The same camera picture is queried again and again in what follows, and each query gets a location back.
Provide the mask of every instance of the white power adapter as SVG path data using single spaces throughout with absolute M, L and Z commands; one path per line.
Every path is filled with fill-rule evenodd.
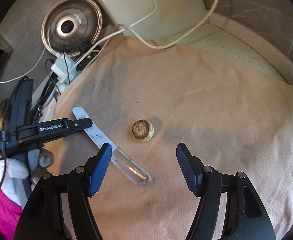
M 68 70 L 69 70 L 69 77 L 70 77 L 70 81 L 71 81 L 74 79 L 76 68 L 74 68 L 74 70 L 72 70 L 71 72 L 70 72 L 70 69 L 74 66 L 75 62 L 69 57 L 69 55 L 67 53 L 64 52 L 64 55 L 66 57 L 66 60 L 64 60 L 64 56 L 63 56 L 63 54 L 61 54 L 55 60 L 54 64 L 51 66 L 51 70 L 54 73 L 56 73 L 59 78 L 62 78 L 64 75 L 67 75 L 67 67 L 66 67 L 66 62 L 67 62 Z

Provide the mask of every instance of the white test strip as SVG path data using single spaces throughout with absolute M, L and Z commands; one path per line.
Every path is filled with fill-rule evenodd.
M 90 118 L 87 112 L 80 106 L 73 108 L 73 114 L 77 119 Z M 101 149 L 104 143 L 112 147 L 111 162 L 134 184 L 146 186 L 152 183 L 152 176 L 141 166 L 129 158 L 117 145 L 112 142 L 94 122 L 90 128 L 84 131 L 91 138 L 94 144 Z
M 74 107 L 72 109 L 73 114 L 76 119 L 90 118 L 87 112 L 80 106 Z M 118 149 L 114 142 L 112 142 L 101 130 L 100 128 L 92 121 L 92 126 L 90 128 L 86 128 L 84 131 L 91 138 L 94 144 L 101 149 L 104 143 L 108 143 L 111 145 L 112 152 Z M 111 162 L 117 165 L 116 158 L 112 154 Z

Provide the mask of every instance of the floor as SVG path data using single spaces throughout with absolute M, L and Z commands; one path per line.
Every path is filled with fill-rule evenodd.
M 58 1 L 16 0 L 12 5 L 0 24 L 0 37 L 13 49 L 0 81 L 23 75 L 35 65 L 44 48 L 40 37 L 43 18 Z M 106 13 L 102 13 L 105 27 L 109 20 Z M 33 91 L 47 76 L 44 67 L 47 58 L 53 58 L 53 55 L 45 51 L 38 66 L 28 74 L 29 78 L 34 79 Z M 0 84 L 0 101 L 10 96 L 16 83 L 17 81 Z

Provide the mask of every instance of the beige blanket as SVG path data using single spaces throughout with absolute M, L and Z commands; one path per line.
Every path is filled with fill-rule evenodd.
M 74 119 L 74 106 L 82 106 L 154 178 L 151 186 L 137 187 L 110 164 L 101 190 L 89 200 L 105 240 L 185 239 L 199 199 L 188 191 L 176 160 L 180 142 L 221 173 L 244 171 L 278 239 L 293 224 L 290 85 L 202 49 L 154 50 L 135 38 L 117 37 L 62 94 L 55 118 Z M 154 125 L 147 143 L 131 134 L 139 119 Z M 54 175 L 83 165 L 98 151 L 85 133 L 46 148 L 55 154 Z M 215 239 L 223 220 L 222 211 Z M 66 223 L 72 228 L 67 216 Z

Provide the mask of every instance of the screw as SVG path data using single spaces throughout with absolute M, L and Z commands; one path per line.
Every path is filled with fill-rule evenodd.
M 84 168 L 83 168 L 82 166 L 79 166 L 79 167 L 77 167 L 77 168 L 75 169 L 75 171 L 76 171 L 77 173 L 82 173 L 82 172 L 84 171 Z
M 240 171 L 238 174 L 237 174 L 241 179 L 244 179 L 246 177 L 246 174 L 242 171 Z
M 204 167 L 204 170 L 205 170 L 206 172 L 212 172 L 212 171 L 213 171 L 213 168 L 212 168 L 211 166 L 205 166 L 205 167 Z
M 42 175 L 42 178 L 44 179 L 48 179 L 51 177 L 51 173 L 50 172 L 46 172 L 45 174 Z

